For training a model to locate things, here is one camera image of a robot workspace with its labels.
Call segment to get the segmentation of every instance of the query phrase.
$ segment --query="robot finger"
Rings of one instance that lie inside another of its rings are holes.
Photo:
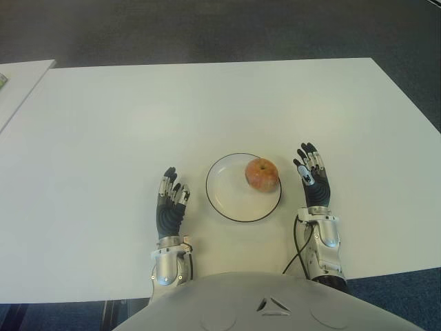
[[[176,196],[176,204],[187,205],[188,199],[190,198],[190,190],[186,184],[183,185],[181,194]]]
[[[173,204],[176,203],[176,195],[178,194],[180,188],[181,188],[181,183],[177,183],[172,190],[172,195],[170,196],[170,200],[173,201]]]
[[[308,159],[310,160],[309,169],[311,169],[311,170],[315,169],[315,167],[317,166],[317,161],[315,160],[314,155],[313,155],[314,150],[316,150],[315,147],[312,146],[311,143],[308,143],[308,144],[302,143],[301,146],[302,146],[303,150],[306,152]]]
[[[305,165],[308,169],[311,169],[311,161],[308,159],[308,157],[306,156],[306,154],[305,154],[301,149],[298,149],[298,150],[297,150],[297,154],[298,154],[299,157],[303,160],[304,165]]]
[[[309,148],[309,150],[312,151],[312,155],[313,155],[314,159],[316,160],[318,168],[320,170],[324,170],[325,165],[323,164],[322,157],[320,156],[320,154],[318,154],[317,149],[314,147],[314,145],[312,143],[308,143],[307,147]]]
[[[172,195],[173,183],[176,180],[178,174],[174,173],[170,176],[170,180],[167,184],[167,196],[170,197]]]
[[[314,178],[312,177],[311,172],[303,164],[300,164],[297,167],[297,171],[300,174],[300,176],[302,177],[302,181],[306,186],[311,186],[311,185],[315,184],[316,181],[314,181]]]
[[[297,160],[297,159],[294,159],[294,160],[292,160],[293,162],[294,162],[294,164],[296,165],[296,167],[300,167],[301,165],[302,165],[302,163],[299,161],[299,160]]]
[[[184,185],[181,189],[181,194],[176,196],[177,202],[174,212],[184,216],[185,208],[187,206],[188,199],[190,197],[190,191],[188,186]]]
[[[170,167],[164,173],[161,182],[159,183],[159,191],[158,191],[158,205],[163,205],[167,203],[168,200],[168,190],[170,186],[170,179],[174,176],[176,169],[174,167]]]

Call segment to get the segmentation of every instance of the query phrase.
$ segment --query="triangular logo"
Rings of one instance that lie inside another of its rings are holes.
[[[257,307],[262,316],[289,316],[290,310],[275,298],[263,298]]]

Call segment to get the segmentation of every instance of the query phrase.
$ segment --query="white table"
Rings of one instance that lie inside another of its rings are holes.
[[[54,60],[0,64],[0,72],[8,78],[0,90],[0,132],[41,77],[54,65]]]
[[[0,301],[150,296],[169,166],[192,189],[196,277],[281,272],[303,141],[327,167],[348,278],[441,265],[440,134],[371,59],[53,69],[0,134]],[[270,217],[209,204],[207,171],[232,152],[278,166]]]

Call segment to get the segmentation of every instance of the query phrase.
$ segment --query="robot forearm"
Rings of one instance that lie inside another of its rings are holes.
[[[305,225],[305,240],[312,231],[311,239],[302,252],[309,278],[348,292],[339,256],[338,217],[331,215],[327,207],[320,206],[299,209],[298,219]]]
[[[152,271],[152,301],[192,278],[191,253],[192,247],[187,243],[187,237],[183,241],[179,236],[159,239],[158,250],[152,253],[156,262]]]

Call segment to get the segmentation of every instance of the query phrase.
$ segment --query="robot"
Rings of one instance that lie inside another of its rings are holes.
[[[158,249],[152,253],[153,295],[149,305],[115,330],[421,330],[414,324],[349,294],[339,250],[338,217],[329,210],[331,190],[317,149],[303,143],[294,164],[306,207],[294,221],[297,255],[282,274],[228,272],[193,280],[192,250],[179,228],[190,191],[161,180],[156,209]],[[299,245],[297,231],[303,236]],[[286,271],[299,258],[305,279]]]

